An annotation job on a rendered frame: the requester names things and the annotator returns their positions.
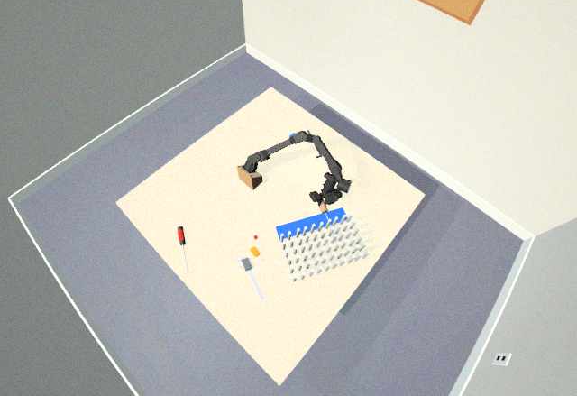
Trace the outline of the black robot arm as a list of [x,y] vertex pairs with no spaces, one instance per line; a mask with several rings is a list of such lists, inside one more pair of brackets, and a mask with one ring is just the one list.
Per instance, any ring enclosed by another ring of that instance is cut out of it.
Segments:
[[[322,153],[323,157],[325,158],[328,168],[331,172],[326,172],[324,177],[326,178],[325,185],[333,189],[337,184],[337,188],[345,193],[348,194],[349,189],[351,187],[352,181],[343,178],[342,174],[342,165],[332,156],[329,152],[327,147],[325,146],[324,142],[322,141],[319,135],[308,134],[306,131],[298,131],[289,137],[287,140],[278,143],[269,149],[261,150],[255,152],[252,155],[247,156],[247,160],[245,164],[242,166],[248,173],[254,173],[258,168],[258,162],[263,162],[270,159],[270,155],[274,152],[282,150],[291,144],[301,143],[301,142],[309,142],[314,143],[318,150]],[[328,205],[334,204],[340,198],[339,194],[335,194],[334,192],[325,192],[323,195]]]

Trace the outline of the red-handled screwdriver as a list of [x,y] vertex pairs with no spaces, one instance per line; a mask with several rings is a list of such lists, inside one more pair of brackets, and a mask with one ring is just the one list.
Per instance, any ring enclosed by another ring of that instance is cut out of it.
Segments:
[[186,257],[185,257],[185,251],[184,251],[184,246],[183,246],[183,245],[186,244],[186,242],[185,242],[185,236],[184,236],[184,231],[183,231],[183,226],[178,226],[178,227],[177,227],[177,230],[178,230],[178,236],[179,236],[179,245],[182,246],[182,248],[183,248],[185,265],[186,265],[186,267],[187,267]]

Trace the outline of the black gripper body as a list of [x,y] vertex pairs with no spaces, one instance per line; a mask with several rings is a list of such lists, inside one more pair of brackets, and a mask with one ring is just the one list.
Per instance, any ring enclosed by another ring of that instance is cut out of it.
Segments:
[[323,195],[325,194],[325,192],[334,192],[335,194],[339,194],[340,198],[343,196],[343,193],[341,192],[341,190],[339,189],[330,189],[328,188],[324,183],[323,183],[323,188],[321,189],[321,193],[317,193],[317,191],[312,191],[309,193],[309,196],[311,197],[313,202],[318,202],[320,200],[323,200]]

